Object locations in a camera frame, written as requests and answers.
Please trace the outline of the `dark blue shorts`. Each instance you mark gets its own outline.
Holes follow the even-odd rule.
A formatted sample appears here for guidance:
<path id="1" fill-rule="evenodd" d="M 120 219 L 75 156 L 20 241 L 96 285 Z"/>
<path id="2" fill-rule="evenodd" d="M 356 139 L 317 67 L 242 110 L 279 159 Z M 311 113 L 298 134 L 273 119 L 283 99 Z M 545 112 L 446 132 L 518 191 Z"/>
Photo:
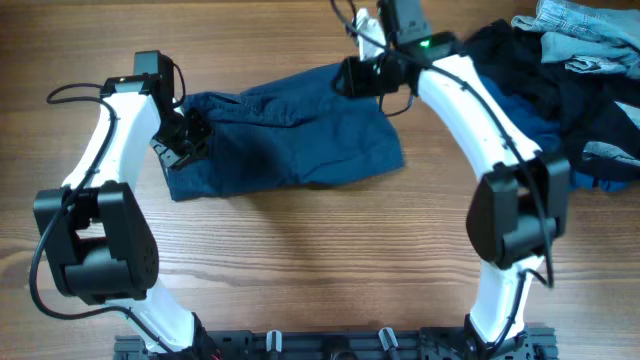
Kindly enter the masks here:
<path id="1" fill-rule="evenodd" d="M 184 108 L 213 134 L 204 159 L 165 172 L 172 200 L 340 186 L 402 168 L 399 136 L 376 100 L 333 90 L 339 69 L 317 67 L 239 94 L 189 95 Z"/>

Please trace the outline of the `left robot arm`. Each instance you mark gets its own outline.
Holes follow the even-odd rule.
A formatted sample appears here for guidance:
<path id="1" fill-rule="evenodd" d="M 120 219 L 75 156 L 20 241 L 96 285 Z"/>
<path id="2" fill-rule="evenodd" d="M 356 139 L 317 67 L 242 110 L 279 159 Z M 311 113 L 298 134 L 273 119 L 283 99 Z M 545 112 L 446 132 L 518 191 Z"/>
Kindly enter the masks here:
<path id="1" fill-rule="evenodd" d="M 151 359 L 218 359 L 197 315 L 159 280 L 155 238 L 134 196 L 145 152 L 166 170 L 208 154 L 212 128 L 175 96 L 181 70 L 158 50 L 138 52 L 129 76 L 96 85 L 100 117 L 75 169 L 40 191 L 40 240 L 29 271 L 36 308 L 59 320 L 121 314 Z"/>

